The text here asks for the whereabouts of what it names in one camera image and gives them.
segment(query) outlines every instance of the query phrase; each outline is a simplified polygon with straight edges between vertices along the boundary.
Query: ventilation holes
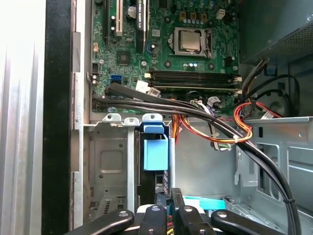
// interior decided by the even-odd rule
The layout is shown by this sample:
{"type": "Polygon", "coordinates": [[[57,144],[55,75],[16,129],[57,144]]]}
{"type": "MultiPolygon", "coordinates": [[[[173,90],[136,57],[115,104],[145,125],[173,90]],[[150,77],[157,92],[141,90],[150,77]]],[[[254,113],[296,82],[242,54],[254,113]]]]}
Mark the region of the ventilation holes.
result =
{"type": "Polygon", "coordinates": [[[107,214],[109,212],[110,204],[111,204],[111,201],[106,202],[106,206],[104,207],[103,214],[107,214]]]}

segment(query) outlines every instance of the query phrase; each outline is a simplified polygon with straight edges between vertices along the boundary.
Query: green circuit board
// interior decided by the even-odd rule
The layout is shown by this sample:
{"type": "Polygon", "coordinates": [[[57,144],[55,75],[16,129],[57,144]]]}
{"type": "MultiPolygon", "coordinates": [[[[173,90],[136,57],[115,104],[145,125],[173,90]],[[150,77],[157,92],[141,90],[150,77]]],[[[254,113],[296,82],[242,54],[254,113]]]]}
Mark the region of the green circuit board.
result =
{"type": "MultiPolygon", "coordinates": [[[[138,80],[146,80],[144,74],[153,68],[161,71],[195,71],[238,74],[238,20],[236,0],[215,0],[210,7],[208,0],[152,0],[149,6],[149,31],[146,48],[143,53],[136,52],[136,23],[130,18],[128,8],[130,0],[123,1],[123,34],[117,37],[114,33],[108,35],[105,42],[103,33],[105,14],[116,16],[116,0],[108,0],[109,8],[94,3],[93,6],[93,56],[92,66],[99,71],[98,82],[92,86],[92,91],[103,95],[105,87],[111,81],[112,75],[121,75],[121,84],[135,88],[138,80]],[[223,20],[218,20],[217,12],[225,9],[233,13],[223,20]],[[211,57],[177,56],[169,47],[169,39],[175,28],[194,28],[207,30],[211,35],[211,57]]],[[[219,95],[222,106],[231,106],[234,97],[229,93],[212,92],[219,95]]],[[[113,109],[110,112],[133,112],[113,109]]]]}

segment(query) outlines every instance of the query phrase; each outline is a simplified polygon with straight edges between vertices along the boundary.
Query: ram slot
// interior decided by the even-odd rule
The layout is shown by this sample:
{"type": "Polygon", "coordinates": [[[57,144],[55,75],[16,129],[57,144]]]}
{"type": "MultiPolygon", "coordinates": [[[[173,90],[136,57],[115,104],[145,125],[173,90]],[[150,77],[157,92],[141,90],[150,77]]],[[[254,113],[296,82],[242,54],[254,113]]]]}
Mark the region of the ram slot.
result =
{"type": "Polygon", "coordinates": [[[116,35],[123,36],[123,0],[116,0],[116,35]]]}
{"type": "Polygon", "coordinates": [[[231,74],[208,72],[152,71],[150,82],[159,88],[185,88],[237,91],[239,84],[231,74]]]}

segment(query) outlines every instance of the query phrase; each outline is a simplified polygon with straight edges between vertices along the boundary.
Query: blue sata port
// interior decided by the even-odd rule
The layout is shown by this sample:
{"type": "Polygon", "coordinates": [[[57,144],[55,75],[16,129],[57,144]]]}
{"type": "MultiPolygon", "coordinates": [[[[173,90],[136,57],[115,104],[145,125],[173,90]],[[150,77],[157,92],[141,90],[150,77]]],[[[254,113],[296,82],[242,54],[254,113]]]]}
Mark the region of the blue sata port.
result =
{"type": "Polygon", "coordinates": [[[122,83],[122,75],[111,75],[111,82],[122,83]]]}

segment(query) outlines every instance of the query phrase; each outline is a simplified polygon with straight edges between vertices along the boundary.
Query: blue tab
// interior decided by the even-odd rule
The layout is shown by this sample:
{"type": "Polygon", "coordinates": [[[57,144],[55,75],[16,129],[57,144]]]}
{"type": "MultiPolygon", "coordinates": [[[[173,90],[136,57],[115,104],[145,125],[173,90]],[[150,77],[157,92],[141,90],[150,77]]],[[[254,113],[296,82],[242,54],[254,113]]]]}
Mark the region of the blue tab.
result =
{"type": "Polygon", "coordinates": [[[224,200],[210,199],[204,197],[193,197],[193,196],[184,196],[186,199],[194,199],[200,201],[200,207],[204,210],[224,210],[226,209],[226,204],[224,200]]]}
{"type": "Polygon", "coordinates": [[[143,132],[151,134],[164,134],[164,127],[162,125],[144,125],[143,132]]]}
{"type": "Polygon", "coordinates": [[[168,139],[144,140],[144,170],[167,170],[168,169],[168,139]]]}

